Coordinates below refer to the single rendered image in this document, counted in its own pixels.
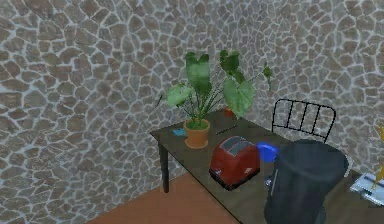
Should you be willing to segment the black pencil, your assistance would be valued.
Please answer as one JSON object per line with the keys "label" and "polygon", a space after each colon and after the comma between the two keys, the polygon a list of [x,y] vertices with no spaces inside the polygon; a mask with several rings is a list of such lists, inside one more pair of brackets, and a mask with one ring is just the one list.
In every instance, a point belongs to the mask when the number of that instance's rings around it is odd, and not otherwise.
{"label": "black pencil", "polygon": [[221,131],[216,132],[215,135],[223,134],[223,133],[225,133],[225,132],[227,132],[227,131],[229,131],[229,130],[231,130],[231,129],[234,129],[234,128],[236,128],[236,127],[237,127],[236,124],[235,124],[235,125],[232,125],[231,127],[228,127],[228,128],[225,128],[225,129],[223,129],[223,130],[221,130]]}

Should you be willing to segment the black metal chair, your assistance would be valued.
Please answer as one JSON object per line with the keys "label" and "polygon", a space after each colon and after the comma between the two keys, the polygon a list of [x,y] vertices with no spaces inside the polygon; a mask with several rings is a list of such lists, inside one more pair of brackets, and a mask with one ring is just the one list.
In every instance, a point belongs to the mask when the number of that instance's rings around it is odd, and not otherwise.
{"label": "black metal chair", "polygon": [[326,142],[335,124],[336,110],[328,105],[288,98],[273,106],[271,131],[286,129],[301,132]]}

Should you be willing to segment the grey white book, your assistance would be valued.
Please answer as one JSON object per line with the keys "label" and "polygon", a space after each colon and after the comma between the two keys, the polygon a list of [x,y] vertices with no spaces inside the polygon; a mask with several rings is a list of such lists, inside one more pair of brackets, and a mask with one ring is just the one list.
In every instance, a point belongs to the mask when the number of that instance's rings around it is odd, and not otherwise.
{"label": "grey white book", "polygon": [[384,206],[384,180],[380,180],[376,187],[376,177],[370,173],[362,174],[350,187],[352,192],[358,192],[363,198],[377,206]]}

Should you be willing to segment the blue mug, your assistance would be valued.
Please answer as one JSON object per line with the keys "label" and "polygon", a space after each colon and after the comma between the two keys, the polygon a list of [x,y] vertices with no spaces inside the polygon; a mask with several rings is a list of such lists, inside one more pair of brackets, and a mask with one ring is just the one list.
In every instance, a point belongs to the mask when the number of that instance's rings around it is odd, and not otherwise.
{"label": "blue mug", "polygon": [[259,149],[260,152],[260,158],[264,162],[274,162],[276,155],[278,154],[278,148],[265,143],[265,142],[260,142],[256,144],[257,148]]}

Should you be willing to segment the yellow pointed object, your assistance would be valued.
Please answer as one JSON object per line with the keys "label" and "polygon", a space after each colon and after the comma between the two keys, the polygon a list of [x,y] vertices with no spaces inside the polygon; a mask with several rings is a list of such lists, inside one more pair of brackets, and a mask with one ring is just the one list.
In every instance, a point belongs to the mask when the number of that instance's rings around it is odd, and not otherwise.
{"label": "yellow pointed object", "polygon": [[[381,126],[379,126],[379,134],[380,134],[381,140],[384,142],[384,128]],[[379,164],[380,164],[380,169],[375,175],[375,181],[371,187],[372,190],[375,190],[379,182],[384,178],[384,162],[382,160],[379,160]]]}

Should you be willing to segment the dark wooden table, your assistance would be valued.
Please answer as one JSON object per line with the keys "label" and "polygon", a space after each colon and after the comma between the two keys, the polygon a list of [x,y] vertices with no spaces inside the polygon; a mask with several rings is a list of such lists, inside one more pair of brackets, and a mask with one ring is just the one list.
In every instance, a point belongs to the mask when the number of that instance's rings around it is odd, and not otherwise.
{"label": "dark wooden table", "polygon": [[[215,146],[224,138],[238,135],[256,143],[264,141],[278,148],[289,144],[284,137],[273,133],[248,120],[226,117],[218,110],[210,113],[207,120],[212,128],[208,134],[208,145],[203,149],[191,149],[185,139],[176,137],[172,131],[183,126],[182,123],[153,131],[157,140],[161,161],[163,189],[169,190],[168,158],[174,157],[240,224],[267,224],[264,207],[267,201],[268,187],[264,180],[274,169],[272,163],[260,164],[260,172],[249,182],[232,191],[225,190],[209,174],[209,167]],[[223,134],[216,132],[237,125]],[[358,178],[352,171],[342,179],[326,196],[324,208],[325,224],[384,224],[384,207],[375,207],[349,187]]]}

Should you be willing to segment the red toaster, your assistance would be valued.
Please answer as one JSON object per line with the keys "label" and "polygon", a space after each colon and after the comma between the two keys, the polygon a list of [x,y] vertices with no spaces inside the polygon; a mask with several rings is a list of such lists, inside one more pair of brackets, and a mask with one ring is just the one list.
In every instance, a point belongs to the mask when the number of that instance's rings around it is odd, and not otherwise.
{"label": "red toaster", "polygon": [[209,173],[224,189],[232,191],[260,172],[260,153],[241,136],[222,140],[214,149]]}

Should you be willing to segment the houseplant in orange pot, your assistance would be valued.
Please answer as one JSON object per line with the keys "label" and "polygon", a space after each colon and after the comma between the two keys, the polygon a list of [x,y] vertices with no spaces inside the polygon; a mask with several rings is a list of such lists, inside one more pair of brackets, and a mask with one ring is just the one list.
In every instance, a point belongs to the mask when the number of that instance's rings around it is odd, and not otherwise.
{"label": "houseplant in orange pot", "polygon": [[253,78],[246,79],[240,70],[239,53],[221,50],[219,65],[224,72],[223,80],[216,87],[210,78],[209,55],[197,57],[194,52],[185,56],[186,82],[172,85],[160,95],[156,105],[164,99],[170,107],[182,108],[188,115],[183,123],[186,133],[185,144],[192,149],[208,145],[211,123],[206,115],[221,101],[234,113],[236,118],[245,115],[251,108],[255,88]]}

